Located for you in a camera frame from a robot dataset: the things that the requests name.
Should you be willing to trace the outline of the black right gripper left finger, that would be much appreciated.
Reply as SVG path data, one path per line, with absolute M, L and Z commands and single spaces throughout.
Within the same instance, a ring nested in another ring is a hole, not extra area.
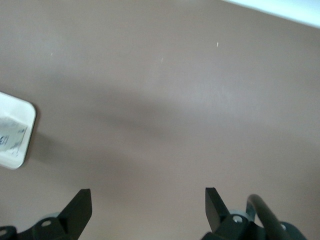
M 81 189 L 57 217 L 47 217 L 16 235 L 17 240 L 78 240 L 92 216 L 90 189 Z

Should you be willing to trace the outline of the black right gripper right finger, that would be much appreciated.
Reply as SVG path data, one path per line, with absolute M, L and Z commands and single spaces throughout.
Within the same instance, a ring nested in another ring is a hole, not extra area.
M 241 210 L 228 210 L 214 187 L 205 189 L 205 214 L 211 231 L 204 240 L 264 240 L 265 230 Z

